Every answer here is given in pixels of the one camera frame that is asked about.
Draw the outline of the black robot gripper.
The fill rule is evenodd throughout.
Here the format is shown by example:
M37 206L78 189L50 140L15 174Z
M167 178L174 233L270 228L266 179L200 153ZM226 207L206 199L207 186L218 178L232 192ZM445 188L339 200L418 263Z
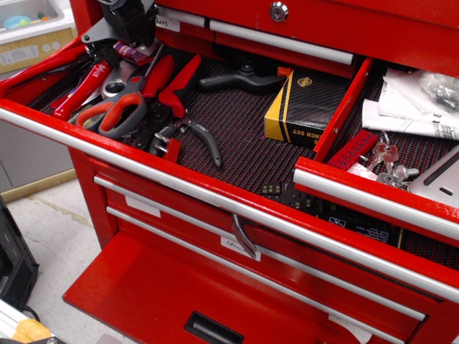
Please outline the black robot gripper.
M106 61L119 67L120 58L114 48L118 41L135 48L154 43L156 15L155 1L98 1L103 18L82 36L88 54L96 63Z

